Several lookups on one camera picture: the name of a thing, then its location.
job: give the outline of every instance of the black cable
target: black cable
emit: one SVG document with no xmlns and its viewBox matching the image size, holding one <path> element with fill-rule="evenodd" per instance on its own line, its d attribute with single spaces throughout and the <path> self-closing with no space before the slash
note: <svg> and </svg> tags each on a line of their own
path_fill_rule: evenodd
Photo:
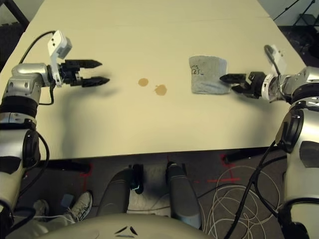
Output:
<svg viewBox="0 0 319 239">
<path fill-rule="evenodd" d="M 11 210 L 11 208 L 10 208 L 10 206 L 9 206 L 8 203 L 6 203 L 5 201 L 3 201 L 3 200 L 0 199 L 0 206 L 2 206 L 3 208 L 5 208 L 5 209 L 9 212 L 9 216 L 10 216 L 11 218 L 13 218 L 13 212 L 12 212 L 12 210 Z"/>
<path fill-rule="evenodd" d="M 219 189 L 219 188 L 221 188 L 221 187 L 223 187 L 223 186 L 244 186 L 244 187 L 246 187 L 245 185 L 240 184 L 240 183 L 225 183 L 225 184 L 218 185 L 218 186 L 217 186 L 217 189 Z M 214 188 L 212 188 L 212 189 L 209 189 L 208 191 L 206 191 L 206 192 L 200 194 L 199 196 L 197 196 L 197 199 L 202 198 L 203 196 L 205 196 L 205 195 L 207 195 L 208 193 L 211 193 L 211 192 L 213 192 L 213 191 L 215 191 L 215 190 L 216 190 L 216 187 L 214 187 Z M 270 204 L 271 206 L 275 207 L 275 206 L 274 206 L 271 202 L 269 202 L 267 199 L 265 199 L 265 201 L 266 201 L 268 204 Z"/>
<path fill-rule="evenodd" d="M 270 45 L 265 45 L 264 50 L 265 50 L 265 53 L 266 53 L 268 59 L 274 65 L 276 72 L 277 72 L 277 75 L 280 76 L 280 71 L 279 71 L 278 66 L 275 63 L 275 60 L 274 60 L 273 55 L 272 55 L 272 51 L 274 51 L 274 50 L 272 49 L 272 47 Z"/>
<path fill-rule="evenodd" d="M 294 3 L 292 3 L 289 7 L 287 7 L 287 8 L 285 8 L 285 10 L 281 13 L 281 14 L 279 14 L 278 16 L 276 16 L 275 18 L 274 18 L 274 20 L 273 21 L 275 21 L 278 17 L 280 17 L 282 14 L 284 14 L 285 12 L 287 12 L 293 5 L 295 5 L 297 2 L 299 2 L 299 0 L 296 0 Z"/>
<path fill-rule="evenodd" d="M 30 187 L 32 187 L 33 184 L 36 183 L 36 181 L 42 176 L 42 174 L 44 173 L 46 167 L 48 166 L 48 163 L 49 163 L 49 159 L 50 159 L 50 151 L 49 151 L 49 146 L 47 145 L 45 139 L 42 137 L 42 135 L 39 135 L 39 138 L 41 139 L 41 141 L 43 142 L 44 144 L 44 147 L 45 147 L 45 152 L 46 152 L 46 159 L 45 159 L 45 162 L 44 162 L 44 165 L 43 167 L 41 168 L 40 172 L 35 176 L 35 178 L 25 187 L 23 188 L 21 191 L 20 191 L 20 194 L 19 196 L 23 195 Z"/>
<path fill-rule="evenodd" d="M 25 169 L 25 172 L 28 172 L 28 171 L 30 171 L 30 170 L 36 168 L 36 167 L 38 166 L 38 164 L 39 164 L 40 161 L 41 161 L 41 160 L 37 161 L 37 162 L 36 162 L 34 165 L 32 165 L 31 167 L 26 168 L 26 169 Z"/>
<path fill-rule="evenodd" d="M 50 103 L 39 103 L 39 105 L 41 106 L 50 106 L 54 103 L 54 96 L 53 96 L 53 90 L 55 88 L 55 81 L 52 81 L 50 84 L 50 98 L 51 98 L 51 102 Z"/>
<path fill-rule="evenodd" d="M 275 216 L 275 218 L 278 217 L 278 213 L 266 202 L 266 199 L 264 199 L 264 197 L 261 195 L 261 193 L 258 189 L 258 179 L 259 179 L 260 172 L 263 168 L 267 167 L 268 165 L 270 165 L 274 162 L 278 162 L 278 161 L 286 159 L 286 158 L 287 158 L 287 156 L 281 156 L 281 157 L 274 158 L 274 159 L 269 160 L 268 162 L 264 163 L 262 166 L 259 167 L 259 173 L 256 174 L 255 181 L 254 181 L 255 192 L 256 192 L 257 196 L 259 197 L 260 201 L 264 204 L 264 206 Z"/>
<path fill-rule="evenodd" d="M 257 173 L 259 172 L 259 168 L 262 166 L 262 164 L 264 163 L 267 155 L 269 154 L 269 152 L 271 151 L 271 149 L 274 147 L 275 145 L 275 142 L 273 141 L 272 144 L 268 147 L 268 149 L 266 150 L 266 152 L 264 153 L 263 157 L 261 158 L 259 164 L 258 164 L 258 167 L 256 168 L 256 170 L 253 172 L 253 174 L 250 176 L 249 178 L 249 181 L 248 181 L 248 184 L 246 186 L 246 189 L 244 191 L 244 194 L 243 194 L 243 197 L 240 201 L 240 204 L 239 204 L 239 207 L 237 209 L 237 212 L 235 214 L 235 219 L 230 227 L 230 229 L 228 230 L 226 236 L 224 239 L 229 239 L 230 236 L 232 235 L 232 233 L 234 232 L 235 230 L 235 227 L 237 226 L 238 224 L 238 221 L 239 221 L 239 218 L 240 218 L 240 215 L 244 209 L 244 206 L 245 206 L 245 201 L 247 199 L 247 196 L 248 196 L 248 193 L 249 193 L 249 189 L 251 188 L 254 180 L 255 180 L 255 177 L 257 175 Z"/>
<path fill-rule="evenodd" d="M 37 43 L 38 40 L 40 40 L 42 37 L 48 35 L 48 34 L 54 34 L 55 31 L 47 31 L 41 35 L 39 35 L 32 43 L 31 45 L 28 47 L 28 49 L 25 51 L 24 55 L 22 56 L 21 60 L 19 61 L 19 64 L 23 63 L 26 56 L 28 55 L 29 51 L 31 50 L 31 48 Z"/>
<path fill-rule="evenodd" d="M 27 207 L 18 207 L 14 210 L 15 212 L 20 212 L 20 211 L 29 211 L 30 215 L 27 216 L 25 219 L 22 221 L 18 222 L 17 224 L 13 225 L 10 230 L 9 234 L 12 233 L 13 231 L 19 229 L 23 225 L 27 224 L 29 221 L 31 221 L 35 215 L 35 209 L 34 208 L 27 208 Z"/>
<path fill-rule="evenodd" d="M 296 199 L 292 199 L 289 202 L 285 203 L 283 208 L 291 207 L 292 205 L 303 204 L 303 203 L 319 204 L 319 198 L 296 198 Z"/>
</svg>

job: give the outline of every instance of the floor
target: floor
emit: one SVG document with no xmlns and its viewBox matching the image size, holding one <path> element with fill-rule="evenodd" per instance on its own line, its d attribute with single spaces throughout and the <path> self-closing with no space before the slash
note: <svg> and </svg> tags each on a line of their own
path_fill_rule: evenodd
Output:
<svg viewBox="0 0 319 239">
<path fill-rule="evenodd" d="M 307 43 L 304 43 L 304 38 L 300 37 L 301 34 L 291 34 L 289 29 L 282 29 L 284 35 L 289 39 L 291 44 L 300 53 L 303 60 L 312 66 L 319 67 L 319 59 L 312 57 L 307 53 Z M 0 27 L 0 35 L 5 37 L 0 38 L 0 70 L 4 65 L 10 53 L 14 50 L 19 37 L 22 32 L 18 25 L 2 26 Z M 216 181 L 219 176 L 228 170 L 230 165 L 226 165 L 221 160 L 221 155 L 225 151 L 197 151 L 197 152 L 180 152 L 180 153 L 163 153 L 163 154 L 147 154 L 147 155 L 131 155 L 131 156 L 117 156 L 108 158 L 88 159 L 86 163 L 92 165 L 92 171 L 89 175 L 82 175 L 78 172 L 70 171 L 56 171 L 46 170 L 42 178 L 30 188 L 19 200 L 18 205 L 31 207 L 33 202 L 37 199 L 45 199 L 50 205 L 50 215 L 59 215 L 65 212 L 65 208 L 61 206 L 61 200 L 64 194 L 71 194 L 75 198 L 86 190 L 93 192 L 94 203 L 93 208 L 87 218 L 94 217 L 97 212 L 103 192 L 111 180 L 111 178 L 120 170 L 127 167 L 129 164 L 141 163 L 145 168 L 145 190 L 141 195 L 135 192 L 131 193 L 129 213 L 137 213 L 133 210 L 142 210 L 138 213 L 152 213 L 158 215 L 170 215 L 169 208 L 156 210 L 157 208 L 169 205 L 169 197 L 167 196 L 168 188 L 165 183 L 165 169 L 167 160 L 174 161 L 179 165 L 185 164 L 187 175 L 192 182 L 196 195 L 200 195 L 207 190 L 213 189 L 216 186 Z M 273 152 L 269 158 L 282 155 L 282 152 Z M 260 156 L 248 158 L 245 160 L 237 161 L 231 166 L 236 167 L 225 173 L 222 177 L 221 184 L 238 183 L 245 185 L 252 169 L 247 167 L 237 166 L 250 166 L 255 167 Z M 279 188 L 281 198 L 283 196 L 283 177 L 282 174 L 286 169 L 285 161 L 280 161 L 274 165 L 270 165 L 265 169 L 265 172 L 274 180 Z M 27 177 L 22 182 L 24 187 L 38 172 L 34 169 L 28 173 Z M 259 182 L 261 193 L 272 204 L 278 201 L 278 194 L 276 188 L 270 180 L 262 175 Z M 218 192 L 220 197 L 225 194 L 224 191 Z M 241 199 L 242 191 L 230 192 L 227 197 L 237 200 Z M 206 194 L 199 199 L 205 217 L 207 220 L 208 212 L 212 206 L 213 192 Z M 235 212 L 238 203 L 231 199 L 224 199 L 224 205 L 230 211 Z M 246 204 L 253 212 L 258 208 L 258 218 L 263 220 L 269 216 L 269 212 L 264 208 L 260 202 L 254 201 L 249 197 Z M 251 217 L 252 214 L 245 209 L 245 214 Z M 215 210 L 215 221 L 219 219 L 231 219 L 233 216 L 228 213 L 225 208 L 218 205 Z M 220 238 L 225 235 L 230 227 L 230 221 L 222 221 L 217 224 L 217 232 Z M 279 224 L 274 218 L 263 224 L 266 236 L 272 239 L 282 239 Z M 238 225 L 232 238 L 242 238 L 245 234 L 245 227 Z M 263 231 L 260 226 L 255 226 L 252 229 L 252 234 L 255 238 L 263 238 Z"/>
<path fill-rule="evenodd" d="M 307 66 L 319 67 L 319 54 L 317 48 L 319 44 L 319 35 L 312 27 L 290 26 L 279 27 L 281 32 L 299 53 L 300 57 Z"/>
</svg>

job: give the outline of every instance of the sneaker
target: sneaker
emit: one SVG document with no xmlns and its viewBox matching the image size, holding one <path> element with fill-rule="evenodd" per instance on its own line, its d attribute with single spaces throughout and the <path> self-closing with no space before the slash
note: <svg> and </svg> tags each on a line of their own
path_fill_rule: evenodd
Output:
<svg viewBox="0 0 319 239">
<path fill-rule="evenodd" d="M 49 204 L 46 200 L 40 199 L 33 204 L 35 217 L 45 217 L 49 215 Z M 45 221 L 44 218 L 36 218 L 38 221 Z"/>
<path fill-rule="evenodd" d="M 74 206 L 68 210 L 75 222 L 82 221 L 90 212 L 93 204 L 93 197 L 90 192 L 83 193 Z"/>
</svg>

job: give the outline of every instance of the gray carpet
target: gray carpet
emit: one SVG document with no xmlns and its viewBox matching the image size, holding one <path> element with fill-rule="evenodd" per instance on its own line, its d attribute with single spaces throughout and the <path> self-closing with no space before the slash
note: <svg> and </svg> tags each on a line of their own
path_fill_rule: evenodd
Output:
<svg viewBox="0 0 319 239">
<path fill-rule="evenodd" d="M 165 196 L 168 193 L 168 188 L 165 184 L 165 169 L 167 164 L 167 157 L 169 160 L 178 164 L 185 164 L 187 175 L 192 182 L 194 190 L 197 195 L 200 195 L 207 190 L 210 190 L 216 186 L 216 179 L 219 175 L 228 169 L 228 166 L 222 163 L 220 155 L 225 153 L 224 151 L 198 151 L 198 152 L 182 152 L 182 153 L 169 153 L 169 154 L 148 154 L 148 155 L 132 155 L 132 156 L 119 156 L 108 157 L 88 160 L 93 170 L 88 177 L 82 177 L 77 172 L 66 171 L 54 171 L 47 170 L 41 180 L 39 180 L 30 190 L 20 199 L 20 206 L 32 206 L 32 203 L 37 199 L 45 199 L 48 201 L 51 207 L 51 215 L 57 215 L 63 213 L 63 208 L 60 206 L 61 199 L 65 193 L 69 193 L 78 197 L 81 192 L 85 190 L 91 190 L 94 197 L 94 207 L 92 208 L 88 218 L 94 217 L 97 212 L 97 207 L 100 203 L 104 190 L 111 180 L 111 178 L 120 170 L 127 167 L 129 164 L 141 163 L 145 167 L 145 190 L 141 195 L 137 195 L 135 192 L 130 196 L 130 210 L 148 210 L 150 208 L 156 209 L 169 205 L 169 197 Z M 282 152 L 273 152 L 269 158 L 283 155 Z M 232 166 L 251 166 L 255 167 L 260 157 L 254 157 L 251 159 L 245 159 L 236 162 Z M 276 182 L 283 195 L 283 181 L 282 174 L 286 169 L 285 160 L 278 162 L 274 165 L 270 165 L 265 169 Z M 22 186 L 30 181 L 30 179 L 37 173 L 38 170 L 32 171 L 28 178 L 24 180 Z M 224 183 L 235 182 L 238 184 L 247 184 L 247 181 L 252 173 L 251 169 L 236 168 L 233 169 L 231 174 L 226 173 L 223 177 Z M 259 188 L 265 198 L 272 204 L 276 204 L 278 199 L 277 192 L 272 183 L 265 176 L 260 177 Z M 199 199 L 203 206 L 206 217 L 210 207 L 212 206 L 212 193 L 201 197 Z M 240 200 L 242 191 L 234 191 L 229 194 L 230 197 Z M 225 206 L 232 212 L 236 212 L 238 204 L 229 200 L 224 201 Z M 256 206 L 252 199 L 249 197 L 246 204 L 254 212 Z M 260 220 L 267 218 L 270 213 L 261 204 L 258 205 L 258 217 Z M 244 212 L 252 217 L 252 214 L 247 210 Z M 170 210 L 163 209 L 158 211 L 146 211 L 138 213 L 152 213 L 162 216 L 170 216 Z M 221 218 L 233 218 L 231 214 L 223 209 L 220 205 L 216 207 L 215 219 Z M 230 227 L 231 222 L 220 222 L 217 224 L 218 236 L 222 238 Z M 276 219 L 271 218 L 268 222 L 264 223 L 267 238 L 282 239 L 280 227 Z M 259 226 L 255 226 L 252 229 L 253 236 L 255 238 L 263 238 L 263 232 Z M 233 237 L 242 238 L 245 234 L 245 228 L 242 225 L 238 225 Z"/>
</svg>

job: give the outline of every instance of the white cable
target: white cable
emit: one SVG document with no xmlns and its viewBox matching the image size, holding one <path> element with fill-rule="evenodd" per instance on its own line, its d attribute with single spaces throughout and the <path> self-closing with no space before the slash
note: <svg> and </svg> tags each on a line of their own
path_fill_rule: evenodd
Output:
<svg viewBox="0 0 319 239">
<path fill-rule="evenodd" d="M 215 208 L 218 204 L 221 203 L 221 200 L 219 200 L 218 202 L 215 202 L 215 198 L 217 198 L 217 191 L 218 191 L 218 190 L 225 189 L 225 188 L 234 188 L 234 187 L 243 187 L 243 188 L 245 188 L 245 186 L 240 186 L 240 185 L 229 185 L 229 186 L 225 186 L 225 187 L 222 187 L 222 188 L 219 188 L 219 189 L 216 190 L 216 192 L 215 192 L 215 194 L 214 194 L 214 197 L 213 197 L 213 205 L 212 205 L 212 207 L 211 207 L 212 214 L 211 214 L 211 218 L 210 218 L 210 220 L 209 220 L 209 226 L 210 226 L 210 227 L 212 226 L 212 225 L 211 225 L 211 221 L 213 221 L 213 225 L 215 225 L 215 218 L 214 218 L 214 213 L 213 213 L 214 208 Z M 230 191 L 228 191 L 228 192 L 224 195 L 224 197 L 223 197 L 222 199 L 224 199 Z M 256 208 L 258 209 L 258 206 L 257 206 L 257 203 L 256 203 L 255 199 L 254 199 L 253 197 L 252 197 L 252 199 L 253 199 L 253 201 L 255 202 Z M 254 214 L 246 205 L 244 205 L 244 207 L 247 208 L 247 209 L 254 215 L 254 217 L 252 217 L 252 219 L 257 216 L 258 210 L 257 210 L 256 213 Z M 215 229 L 215 238 L 218 238 L 217 232 L 216 232 L 216 226 L 214 226 L 214 227 L 215 227 L 215 228 L 214 228 L 214 229 Z"/>
<path fill-rule="evenodd" d="M 224 176 L 224 174 L 227 173 L 228 171 L 230 171 L 230 170 L 232 170 L 232 169 L 236 169 L 236 168 L 249 168 L 249 169 L 252 169 L 252 170 L 254 170 L 254 171 L 256 170 L 255 168 L 250 167 L 250 166 L 235 166 L 235 167 L 231 167 L 231 168 L 227 169 L 226 171 L 224 171 L 224 172 L 219 176 L 219 178 L 218 178 L 218 180 L 217 180 L 217 183 L 216 183 L 216 188 L 218 187 L 218 183 L 219 183 L 220 179 L 222 178 L 222 176 Z M 278 208 L 279 208 L 279 204 L 280 204 L 280 192 L 279 192 L 279 189 L 278 189 L 276 183 L 274 182 L 274 180 L 273 180 L 267 173 L 265 173 L 265 172 L 263 172 L 263 171 L 261 171 L 260 173 L 262 173 L 262 174 L 264 174 L 265 176 L 267 176 L 267 177 L 272 181 L 273 185 L 275 186 L 275 188 L 276 188 L 276 190 L 277 190 L 278 202 L 277 202 L 277 206 L 276 206 L 276 208 L 275 208 L 275 211 L 277 211 Z"/>
<path fill-rule="evenodd" d="M 160 202 L 160 200 L 162 200 L 164 197 L 168 196 L 169 193 L 164 194 L 163 196 L 161 196 L 154 204 L 153 206 L 151 206 L 151 210 Z"/>
<path fill-rule="evenodd" d="M 214 236 L 214 238 L 216 238 L 216 239 L 218 239 L 217 230 L 216 230 L 216 224 L 217 224 L 218 222 L 221 222 L 221 221 L 234 221 L 234 220 L 232 220 L 232 219 L 219 219 L 218 221 L 215 222 L 214 210 L 215 210 L 216 206 L 217 206 L 218 204 L 220 204 L 227 212 L 229 212 L 231 215 L 235 216 L 235 214 L 232 213 L 232 212 L 222 203 L 222 200 L 227 199 L 227 200 L 232 200 L 232 201 L 235 201 L 235 202 L 237 202 L 237 203 L 240 203 L 240 201 L 238 201 L 238 200 L 236 200 L 236 199 L 233 199 L 233 198 L 226 197 L 226 196 L 227 196 L 228 193 L 230 193 L 230 192 L 233 191 L 233 190 L 236 190 L 236 189 L 237 189 L 237 190 L 244 190 L 244 189 L 246 189 L 245 186 L 240 186 L 240 185 L 230 185 L 230 186 L 225 186 L 225 187 L 222 187 L 222 188 L 218 188 L 218 183 L 219 183 L 220 179 L 223 177 L 223 175 L 224 175 L 225 173 L 227 173 L 229 170 L 231 170 L 231 169 L 236 169 L 236 168 L 249 168 L 249 169 L 252 169 L 252 170 L 256 170 L 255 168 L 250 167 L 250 166 L 235 166 L 235 167 L 232 167 L 232 168 L 227 169 L 226 171 L 224 171 L 224 172 L 219 176 L 219 178 L 218 178 L 218 180 L 217 180 L 217 183 L 216 183 L 216 190 L 215 190 L 215 193 L 214 193 L 214 196 L 213 196 L 212 207 L 210 208 L 209 213 L 208 213 L 207 224 L 206 224 L 206 226 L 205 226 L 205 230 L 203 230 L 205 233 L 212 234 L 212 235 Z M 274 180 L 273 180 L 268 174 L 266 174 L 266 173 L 263 172 L 263 171 L 261 171 L 260 173 L 261 173 L 261 174 L 264 174 L 265 176 L 267 176 L 267 177 L 272 181 L 273 185 L 275 186 L 275 188 L 276 188 L 276 190 L 277 190 L 278 202 L 277 202 L 275 211 L 278 211 L 278 208 L 280 207 L 280 199 L 281 199 L 280 191 L 279 191 L 279 189 L 278 189 L 276 183 L 274 182 Z M 227 191 L 227 192 L 224 194 L 223 197 L 221 197 L 221 198 L 218 197 L 218 191 L 219 191 L 219 190 L 226 189 L 226 188 L 233 188 L 233 189 Z M 269 217 L 267 217 L 267 218 L 265 218 L 265 219 L 263 219 L 263 220 L 259 220 L 259 218 L 257 217 L 258 205 L 257 205 L 257 203 L 256 203 L 256 200 L 254 199 L 254 196 L 255 196 L 256 198 L 259 198 L 259 197 L 258 197 L 258 195 L 257 195 L 255 192 L 253 192 L 252 190 L 249 190 L 249 195 L 252 197 L 252 199 L 253 199 L 253 201 L 254 201 L 254 203 L 255 203 L 256 213 L 254 213 L 250 208 L 248 208 L 247 206 L 244 205 L 244 207 L 245 207 L 250 213 L 252 213 L 252 214 L 254 215 L 254 217 L 249 218 L 249 217 L 247 216 L 247 214 L 244 213 L 244 218 L 240 218 L 240 219 L 242 219 L 242 220 L 247 221 L 247 225 L 246 225 L 244 222 L 242 222 L 241 220 L 239 220 L 239 223 L 244 224 L 245 227 L 247 228 L 246 234 L 244 235 L 243 238 L 247 237 L 247 238 L 249 239 L 249 236 L 250 236 L 251 239 L 253 238 L 253 237 L 252 237 L 252 233 L 251 233 L 251 228 L 254 227 L 255 225 L 259 225 L 259 226 L 261 227 L 261 229 L 262 229 L 262 231 L 263 231 L 263 234 L 264 234 L 264 238 L 266 238 L 266 232 L 265 232 L 265 229 L 264 229 L 264 227 L 263 227 L 263 223 L 267 222 L 273 215 L 270 214 Z M 256 219 L 258 222 L 257 222 L 257 223 L 252 222 L 252 221 L 251 221 L 252 219 Z"/>
<path fill-rule="evenodd" d="M 230 222 L 233 222 L 234 220 L 233 220 L 233 219 L 229 219 L 229 218 L 222 218 L 222 219 L 217 220 L 215 223 L 217 224 L 217 223 L 222 222 L 222 221 L 230 221 Z M 239 222 L 240 224 L 244 225 L 246 228 L 248 228 L 247 225 L 246 225 L 245 223 L 243 223 L 242 221 L 238 221 L 238 222 Z M 249 231 L 249 235 L 250 235 L 251 238 L 253 238 L 253 235 L 252 235 L 251 231 Z"/>
<path fill-rule="evenodd" d="M 199 203 L 199 206 L 200 206 L 200 209 L 201 209 L 202 216 L 204 218 L 204 227 L 202 228 L 202 231 L 204 232 L 205 231 L 205 226 L 206 226 L 205 212 L 204 212 L 204 209 L 203 209 L 201 203 L 200 202 L 198 202 L 198 203 Z"/>
<path fill-rule="evenodd" d="M 222 189 L 225 189 L 225 188 L 233 188 L 233 189 L 227 191 L 227 192 L 225 193 L 225 195 L 222 197 L 222 199 L 226 199 L 227 194 L 230 193 L 230 192 L 233 191 L 233 190 L 242 190 L 242 191 L 245 191 L 245 189 L 246 189 L 245 186 L 240 186 L 240 185 L 234 185 L 234 186 L 231 186 L 231 185 L 230 185 L 230 186 L 226 186 L 226 187 L 224 187 L 224 188 L 222 188 Z M 253 201 L 254 201 L 254 203 L 255 203 L 255 206 L 256 206 L 256 208 L 257 208 L 257 211 L 256 211 L 256 213 L 255 213 L 255 216 L 253 216 L 252 218 L 249 218 L 250 220 L 253 220 L 253 219 L 256 217 L 256 214 L 258 213 L 258 205 L 257 205 L 256 200 L 255 200 L 254 197 L 252 196 L 252 194 L 253 194 L 254 196 L 256 196 L 257 198 L 258 198 L 258 196 L 257 196 L 257 195 L 255 194 L 255 192 L 252 191 L 252 190 L 249 190 L 249 192 L 250 192 L 249 195 L 250 195 L 251 198 L 253 199 Z M 220 198 L 218 198 L 217 196 L 216 196 L 216 198 L 217 198 L 218 203 L 219 203 L 226 211 L 228 211 L 231 215 L 235 216 L 234 213 L 232 213 L 225 205 L 223 205 L 223 204 L 221 203 Z M 252 214 L 254 214 L 248 207 L 246 207 L 246 206 L 244 206 L 244 207 L 247 208 Z"/>
<path fill-rule="evenodd" d="M 228 198 L 228 197 L 225 197 L 225 196 L 222 198 L 222 200 L 223 200 L 223 199 L 229 199 L 229 200 L 232 200 L 232 201 L 237 202 L 238 204 L 240 203 L 240 201 L 238 201 L 238 200 L 236 200 L 236 199 Z M 255 202 L 256 208 L 258 209 L 257 203 L 256 203 L 256 201 L 255 201 L 254 198 L 253 198 L 253 201 Z M 262 225 L 262 222 L 259 220 L 259 218 L 258 218 L 257 215 L 256 215 L 256 213 L 258 213 L 258 210 L 256 211 L 256 213 L 254 213 L 254 212 L 253 212 L 250 208 L 248 208 L 247 206 L 244 205 L 244 207 L 247 208 L 247 210 L 248 210 L 251 214 L 254 215 L 253 218 L 256 218 L 257 221 L 258 221 L 258 223 L 253 223 L 253 222 L 250 222 L 250 223 L 252 223 L 253 226 L 254 226 L 254 225 L 260 225 L 260 227 L 262 228 L 262 231 L 263 231 L 263 233 L 264 233 L 264 238 L 266 238 L 266 232 L 265 232 L 265 229 L 264 229 L 264 227 L 263 227 L 263 225 Z M 212 219 L 213 219 L 214 224 L 213 224 L 213 226 L 211 226 L 211 230 L 212 230 L 213 227 L 215 228 L 215 236 L 214 236 L 214 237 L 217 239 L 218 236 L 217 236 L 217 232 L 216 232 L 216 222 L 214 221 L 214 216 L 213 216 L 213 214 L 212 214 Z M 244 220 L 247 220 L 247 221 L 249 222 L 250 218 L 248 218 L 247 215 L 246 215 L 246 218 L 245 218 Z"/>
</svg>

